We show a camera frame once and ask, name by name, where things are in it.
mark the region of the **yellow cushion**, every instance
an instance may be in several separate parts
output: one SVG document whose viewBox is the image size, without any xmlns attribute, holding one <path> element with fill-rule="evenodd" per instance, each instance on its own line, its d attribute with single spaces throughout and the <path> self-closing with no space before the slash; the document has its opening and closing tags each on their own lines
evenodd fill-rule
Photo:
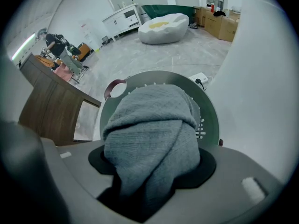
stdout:
<svg viewBox="0 0 299 224">
<path fill-rule="evenodd" d="M 163 22 L 157 22 L 154 24 L 149 25 L 149 28 L 153 29 L 153 28 L 159 28 L 162 25 L 167 25 L 169 22 L 163 21 Z"/>
</svg>

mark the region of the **cardboard box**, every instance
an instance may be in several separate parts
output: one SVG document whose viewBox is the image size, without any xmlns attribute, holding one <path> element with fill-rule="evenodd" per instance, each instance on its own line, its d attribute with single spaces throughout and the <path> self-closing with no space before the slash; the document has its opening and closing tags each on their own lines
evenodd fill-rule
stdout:
<svg viewBox="0 0 299 224">
<path fill-rule="evenodd" d="M 204 26 L 206 19 L 206 12 L 211 12 L 210 7 L 194 7 L 195 9 L 195 21 L 198 25 Z"/>
<path fill-rule="evenodd" d="M 213 13 L 206 12 L 205 30 L 220 40 L 232 42 L 238 22 L 226 16 L 215 17 Z"/>
<path fill-rule="evenodd" d="M 232 10 L 224 9 L 223 12 L 226 14 L 227 17 L 229 17 L 235 21 L 238 21 L 238 19 L 240 19 L 241 14 L 236 14 Z"/>
</svg>

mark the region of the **power adapter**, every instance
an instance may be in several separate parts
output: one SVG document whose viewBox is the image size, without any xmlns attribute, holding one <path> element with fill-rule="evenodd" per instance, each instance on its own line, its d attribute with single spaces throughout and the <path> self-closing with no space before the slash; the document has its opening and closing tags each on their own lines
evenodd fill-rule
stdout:
<svg viewBox="0 0 299 224">
<path fill-rule="evenodd" d="M 204 88 L 204 85 L 202 84 L 202 82 L 201 82 L 200 79 L 196 79 L 196 80 L 195 80 L 195 83 L 196 83 L 196 84 L 201 84 L 202 89 L 203 89 L 204 91 L 206 90 L 206 89 Z"/>
<path fill-rule="evenodd" d="M 198 74 L 196 74 L 194 76 L 189 77 L 189 79 L 191 79 L 194 82 L 196 82 L 196 79 L 199 79 L 202 82 L 202 84 L 204 84 L 204 83 L 206 83 L 206 82 L 209 81 L 208 78 L 206 77 L 206 75 L 204 73 L 202 73 L 202 72 L 198 73 Z"/>
</svg>

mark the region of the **drawer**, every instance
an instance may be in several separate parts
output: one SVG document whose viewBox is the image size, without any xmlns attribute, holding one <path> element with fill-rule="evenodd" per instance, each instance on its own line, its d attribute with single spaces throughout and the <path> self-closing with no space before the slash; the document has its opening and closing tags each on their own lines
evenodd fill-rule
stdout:
<svg viewBox="0 0 299 224">
<path fill-rule="evenodd" d="M 126 20 L 127 20 L 127 23 L 128 23 L 129 26 L 131 26 L 131 25 L 138 22 L 137 17 L 136 17 L 135 14 L 132 15 L 132 16 L 127 17 Z"/>
</svg>

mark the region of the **fluorescent light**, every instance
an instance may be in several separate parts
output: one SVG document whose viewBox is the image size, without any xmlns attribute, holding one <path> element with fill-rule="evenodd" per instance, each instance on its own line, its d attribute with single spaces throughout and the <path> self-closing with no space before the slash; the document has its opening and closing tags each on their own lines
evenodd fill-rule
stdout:
<svg viewBox="0 0 299 224">
<path fill-rule="evenodd" d="M 15 52 L 15 54 L 13 55 L 13 57 L 11 58 L 12 60 L 15 59 L 15 57 L 20 53 L 20 51 L 24 48 L 24 46 L 26 46 L 26 44 L 33 38 L 35 37 L 35 33 L 33 33 L 21 46 L 20 48 Z"/>
</svg>

